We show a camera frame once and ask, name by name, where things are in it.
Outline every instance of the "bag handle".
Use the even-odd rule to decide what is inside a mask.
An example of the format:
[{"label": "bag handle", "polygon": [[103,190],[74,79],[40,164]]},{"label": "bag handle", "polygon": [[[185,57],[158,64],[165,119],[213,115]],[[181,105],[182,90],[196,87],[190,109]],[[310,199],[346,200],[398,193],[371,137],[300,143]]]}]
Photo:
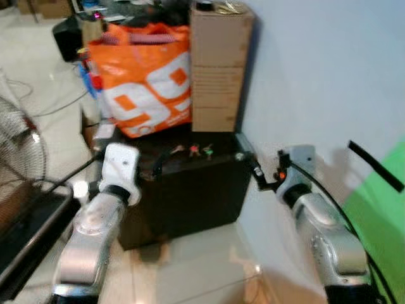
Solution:
[{"label": "bag handle", "polygon": [[118,45],[127,46],[130,44],[129,33],[154,35],[154,34],[170,34],[177,41],[189,40],[189,27],[182,25],[180,27],[170,27],[164,23],[149,23],[146,27],[123,27],[115,24],[108,25],[108,34],[118,39]]}]

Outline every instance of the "electric fan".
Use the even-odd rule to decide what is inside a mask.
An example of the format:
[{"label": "electric fan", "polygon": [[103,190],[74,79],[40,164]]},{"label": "electric fan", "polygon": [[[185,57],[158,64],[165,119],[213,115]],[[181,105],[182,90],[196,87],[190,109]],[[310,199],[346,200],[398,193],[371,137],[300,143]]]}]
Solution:
[{"label": "electric fan", "polygon": [[45,176],[37,127],[0,97],[0,303],[21,291],[80,208],[72,187]]}]

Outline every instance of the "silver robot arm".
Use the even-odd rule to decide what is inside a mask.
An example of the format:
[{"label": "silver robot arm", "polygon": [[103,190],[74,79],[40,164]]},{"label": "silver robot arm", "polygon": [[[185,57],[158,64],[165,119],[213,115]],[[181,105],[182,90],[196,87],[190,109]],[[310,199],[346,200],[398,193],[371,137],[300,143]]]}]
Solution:
[{"label": "silver robot arm", "polygon": [[140,198],[134,185],[138,158],[136,148],[108,145],[100,193],[73,219],[73,234],[54,276],[54,302],[97,303],[109,249],[118,235],[125,209]]},{"label": "silver robot arm", "polygon": [[312,256],[329,304],[385,303],[372,286],[367,255],[360,240],[349,231],[338,209],[311,190],[311,181],[291,167],[294,162],[311,175],[315,148],[293,146],[280,151],[276,182],[267,183],[257,161],[252,173],[259,189],[274,190],[292,210],[296,229]]}]

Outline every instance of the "black cord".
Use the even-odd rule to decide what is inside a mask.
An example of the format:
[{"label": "black cord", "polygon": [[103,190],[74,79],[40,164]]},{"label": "black cord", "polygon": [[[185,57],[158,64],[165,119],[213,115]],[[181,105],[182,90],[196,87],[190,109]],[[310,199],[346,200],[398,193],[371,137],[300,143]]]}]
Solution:
[{"label": "black cord", "polygon": [[81,100],[86,94],[88,93],[88,91],[85,91],[82,95],[80,95],[78,98],[76,98],[75,100],[71,101],[70,103],[61,106],[60,108],[57,108],[53,111],[50,111],[48,113],[44,113],[44,114],[37,114],[37,115],[32,115],[32,117],[44,117],[44,116],[48,116],[48,115],[52,115],[55,114],[56,112],[59,112],[65,108],[67,108],[68,106],[71,106],[73,103],[76,103],[77,101]]},{"label": "black cord", "polygon": [[60,187],[62,185],[65,184],[65,182],[67,182],[69,179],[71,179],[73,176],[75,176],[76,174],[78,174],[80,171],[86,169],[89,165],[91,165],[92,163],[94,163],[96,160],[102,159],[104,157],[104,152],[98,152],[96,155],[94,155],[90,160],[88,160],[87,162],[85,162],[83,165],[81,165],[80,167],[76,168],[75,170],[73,170],[72,172],[70,172],[68,175],[66,175],[64,178],[60,179],[57,182],[54,182],[53,186],[50,187],[49,189],[47,189],[46,191],[44,191],[43,193],[41,193],[41,195],[36,198],[35,200],[39,200],[39,199],[43,199],[45,196],[47,196],[48,194],[52,193],[57,187]]},{"label": "black cord", "polygon": [[[59,184],[59,181],[58,181],[58,180],[52,179],[52,178],[48,178],[48,177],[44,177],[44,178],[41,178],[41,179],[36,179],[36,180],[34,180],[34,182],[48,182],[48,183],[54,184],[54,185],[55,185],[55,184]],[[66,187],[67,190],[69,190],[69,195],[68,195],[67,199],[68,199],[68,200],[72,200],[73,197],[74,197],[74,194],[75,194],[75,191],[73,190],[72,185],[69,184],[68,182],[64,182],[64,183],[58,185],[57,187],[60,187],[60,186]]]},{"label": "black cord", "polygon": [[366,163],[368,163],[374,171],[380,175],[388,184],[393,187],[398,193],[401,193],[405,189],[405,185],[399,179],[397,179],[394,174],[389,172],[381,163],[379,163],[374,157],[372,157],[369,152],[364,150],[361,146],[356,144],[354,141],[349,141],[347,145],[350,150],[355,152],[360,156]]},{"label": "black cord", "polygon": [[159,155],[159,158],[153,164],[152,177],[155,178],[157,175],[160,175],[162,173],[163,164],[171,157],[171,155],[184,150],[185,148],[182,145],[178,145],[168,151],[161,153]]},{"label": "black cord", "polygon": [[[340,215],[346,221],[346,224],[349,226],[349,230],[360,240],[359,234],[355,230],[355,228],[354,228],[352,222],[350,221],[349,217],[347,217],[345,211],[343,211],[342,207],[340,207],[340,205],[333,198],[333,196],[329,193],[329,191],[327,191],[326,188],[323,187],[322,184],[317,179],[315,179],[315,177],[313,177],[310,173],[308,173],[305,169],[303,169],[302,167],[300,167],[299,165],[297,165],[293,161],[290,161],[290,165],[291,165],[291,167],[293,167],[294,169],[296,169],[300,173],[302,173],[303,176],[305,176],[311,182],[313,182],[323,192],[323,194],[327,196],[327,198],[330,200],[330,202],[336,207],[336,209],[338,210]],[[388,297],[389,297],[389,299],[391,301],[391,304],[397,304],[397,301],[395,300],[394,294],[392,293],[392,291],[391,291],[391,289],[390,289],[390,287],[388,285],[387,280],[385,279],[384,275],[382,274],[382,271],[380,270],[380,267],[378,267],[377,263],[374,261],[374,259],[368,253],[368,251],[366,249],[364,249],[364,250],[366,252],[369,264],[376,271],[378,277],[380,278],[381,284],[383,285],[384,290],[387,293],[387,295],[388,295]],[[375,282],[375,280],[373,278],[373,272],[372,271],[371,271],[371,276],[372,276],[373,283],[376,284],[376,282]]]}]

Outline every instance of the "black device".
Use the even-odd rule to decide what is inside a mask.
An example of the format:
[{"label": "black device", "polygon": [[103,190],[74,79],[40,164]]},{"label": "black device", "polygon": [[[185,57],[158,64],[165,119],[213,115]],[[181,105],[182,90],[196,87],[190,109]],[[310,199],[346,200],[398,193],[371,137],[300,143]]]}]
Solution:
[{"label": "black device", "polygon": [[[118,239],[125,250],[237,220],[251,173],[235,134],[191,132],[182,125],[126,143],[140,151],[142,198],[121,224]],[[193,145],[200,156],[190,155]],[[178,146],[184,151],[171,154]],[[210,160],[203,151],[208,146]]]},{"label": "black device", "polygon": [[82,30],[76,16],[71,16],[55,25],[53,36],[63,60],[66,62],[77,59],[77,50],[83,47]]},{"label": "black device", "polygon": [[196,8],[199,11],[213,11],[214,4],[213,4],[212,0],[197,0]]}]

